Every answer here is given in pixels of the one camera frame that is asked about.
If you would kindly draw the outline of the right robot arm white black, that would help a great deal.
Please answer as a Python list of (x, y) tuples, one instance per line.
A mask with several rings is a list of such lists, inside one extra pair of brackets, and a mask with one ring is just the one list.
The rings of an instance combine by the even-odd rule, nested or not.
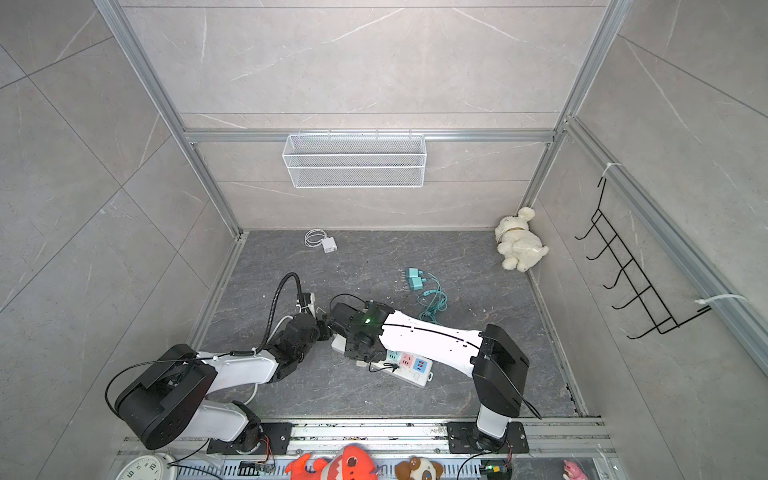
[(413, 318), (388, 305), (369, 302), (362, 310), (338, 303), (324, 316), (345, 339), (346, 357), (383, 361), (389, 352), (410, 354), (451, 367), (473, 381), (480, 402), (479, 434), (500, 440), (520, 414), (530, 361), (507, 332), (488, 324), (462, 330)]

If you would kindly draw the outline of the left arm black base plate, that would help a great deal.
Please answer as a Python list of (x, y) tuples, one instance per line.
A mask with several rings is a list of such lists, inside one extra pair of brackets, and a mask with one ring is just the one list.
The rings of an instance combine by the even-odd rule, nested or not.
[(246, 432), (232, 442), (211, 440), (206, 453), (223, 455), (285, 455), (291, 438), (290, 422), (261, 423), (259, 430), (247, 427)]

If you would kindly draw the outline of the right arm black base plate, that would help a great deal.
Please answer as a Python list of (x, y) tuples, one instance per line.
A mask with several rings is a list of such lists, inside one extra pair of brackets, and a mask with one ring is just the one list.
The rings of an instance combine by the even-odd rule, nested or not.
[(509, 422), (500, 439), (481, 433), (474, 422), (453, 421), (445, 424), (449, 452), (475, 454), (481, 452), (527, 454), (530, 452), (523, 424)]

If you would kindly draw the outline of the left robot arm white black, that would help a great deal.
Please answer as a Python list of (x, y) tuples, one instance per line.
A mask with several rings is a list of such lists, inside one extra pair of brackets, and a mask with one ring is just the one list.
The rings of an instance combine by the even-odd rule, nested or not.
[(261, 351), (211, 354), (177, 344), (158, 360), (145, 362), (146, 370), (108, 405), (150, 450), (192, 435), (249, 454), (264, 442), (260, 418), (243, 401), (221, 403), (207, 396), (284, 379), (316, 342), (330, 338), (327, 320), (325, 313), (300, 312), (282, 330), (269, 334)]

